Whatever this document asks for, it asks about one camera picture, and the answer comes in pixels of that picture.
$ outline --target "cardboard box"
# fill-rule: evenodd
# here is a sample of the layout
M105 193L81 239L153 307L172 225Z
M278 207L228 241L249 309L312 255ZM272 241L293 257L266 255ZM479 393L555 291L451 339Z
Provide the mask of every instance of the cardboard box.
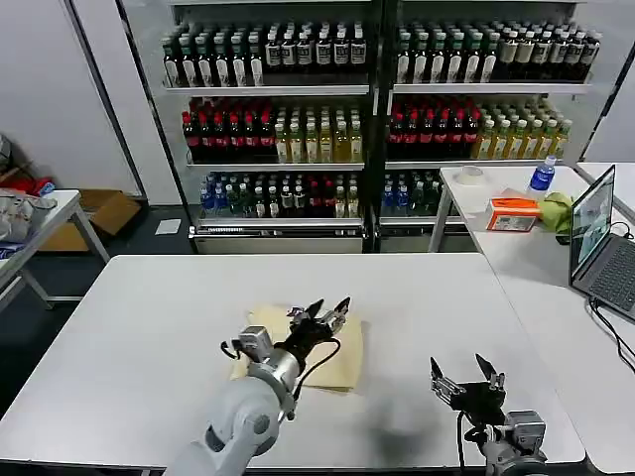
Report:
M540 208L528 198L492 198L486 214L488 230L526 233L540 217Z
M79 204L97 230L116 235L141 209L139 204L119 190L81 189ZM40 251L88 251L74 223L61 226Z

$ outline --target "white wall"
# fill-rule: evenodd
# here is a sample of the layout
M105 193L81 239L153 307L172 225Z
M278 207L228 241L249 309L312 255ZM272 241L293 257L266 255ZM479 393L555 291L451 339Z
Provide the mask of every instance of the white wall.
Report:
M603 34L599 53L591 68L589 82L593 90L575 98L553 96L552 101L573 120L571 143L565 160L574 164L586 147L599 114L608 100L619 72L635 41L635 2L611 0L605 4L586 3L575 7L573 19L584 27ZM632 124L635 111L635 74L629 74L608 116L584 153L588 162L635 162L635 129Z
M181 204L114 0L74 0L151 205Z
M0 131L60 187L140 190L61 1L4 0Z

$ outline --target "display refrigerator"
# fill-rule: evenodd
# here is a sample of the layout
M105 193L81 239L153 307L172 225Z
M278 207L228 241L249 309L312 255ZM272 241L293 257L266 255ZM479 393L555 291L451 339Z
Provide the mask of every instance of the display refrigerator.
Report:
M424 251L441 167L584 159L635 39L619 0L117 6L202 253Z

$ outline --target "green glove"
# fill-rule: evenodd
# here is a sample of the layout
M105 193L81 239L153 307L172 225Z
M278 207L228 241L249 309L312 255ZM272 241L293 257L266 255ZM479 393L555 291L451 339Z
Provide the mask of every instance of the green glove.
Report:
M538 202L541 220L548 230L556 233L567 233L572 228L573 200L559 191L547 195Z

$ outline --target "laptop keyboard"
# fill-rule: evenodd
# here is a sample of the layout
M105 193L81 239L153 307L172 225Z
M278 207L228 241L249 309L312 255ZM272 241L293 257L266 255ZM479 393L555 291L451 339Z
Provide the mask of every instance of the laptop keyboard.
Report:
M635 303L635 246L621 243L602 268L590 291L629 311Z

